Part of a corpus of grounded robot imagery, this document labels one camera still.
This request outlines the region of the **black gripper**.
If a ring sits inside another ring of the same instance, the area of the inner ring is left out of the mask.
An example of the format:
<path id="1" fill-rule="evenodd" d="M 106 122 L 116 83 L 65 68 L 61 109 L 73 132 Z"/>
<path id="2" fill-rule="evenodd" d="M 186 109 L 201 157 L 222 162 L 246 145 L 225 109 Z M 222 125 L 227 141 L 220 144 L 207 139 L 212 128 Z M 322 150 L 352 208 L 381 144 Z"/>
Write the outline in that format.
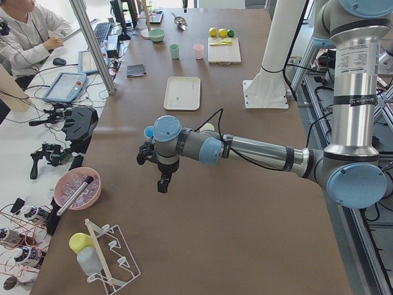
<path id="1" fill-rule="evenodd" d="M 164 156 L 156 151 L 155 145 L 151 141 L 145 141 L 140 147 L 136 156 L 139 165 L 144 165 L 145 161 L 155 163 L 161 172 L 176 172 L 179 168 L 179 156 Z M 166 194 L 171 182 L 171 173 L 162 173 L 157 181 L 157 191 Z"/>

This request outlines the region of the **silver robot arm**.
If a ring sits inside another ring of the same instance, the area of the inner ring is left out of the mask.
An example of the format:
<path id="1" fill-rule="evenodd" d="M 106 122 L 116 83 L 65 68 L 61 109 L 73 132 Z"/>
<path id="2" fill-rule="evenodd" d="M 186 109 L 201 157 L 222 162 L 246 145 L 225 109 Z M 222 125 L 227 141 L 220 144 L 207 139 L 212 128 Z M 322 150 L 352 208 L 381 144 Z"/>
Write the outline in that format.
<path id="1" fill-rule="evenodd" d="M 154 123 L 153 136 L 137 155 L 138 164 L 157 164 L 158 191 L 165 193 L 180 157 L 214 165 L 220 158 L 243 159 L 273 171 L 291 171 L 320 185 L 336 203 L 362 209 L 380 201 L 388 180 L 372 146 L 377 102 L 379 45 L 391 28 L 391 1 L 321 1 L 314 37 L 335 45 L 335 80 L 330 144 L 323 150 L 264 143 L 184 128 L 173 116 Z"/>

